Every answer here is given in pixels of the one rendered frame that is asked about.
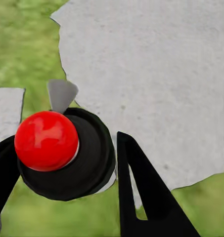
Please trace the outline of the insectifuge atomizer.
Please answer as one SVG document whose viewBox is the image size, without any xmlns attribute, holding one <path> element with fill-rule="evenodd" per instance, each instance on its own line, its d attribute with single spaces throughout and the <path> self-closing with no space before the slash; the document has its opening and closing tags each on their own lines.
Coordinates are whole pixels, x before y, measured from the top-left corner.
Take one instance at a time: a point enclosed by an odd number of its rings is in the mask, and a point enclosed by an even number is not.
<svg viewBox="0 0 224 237">
<path fill-rule="evenodd" d="M 63 79 L 47 83 L 51 111 L 27 117 L 14 147 L 23 182 L 36 194 L 70 201 L 108 190 L 118 179 L 109 129 L 82 108 L 69 107 L 79 88 Z"/>
</svg>

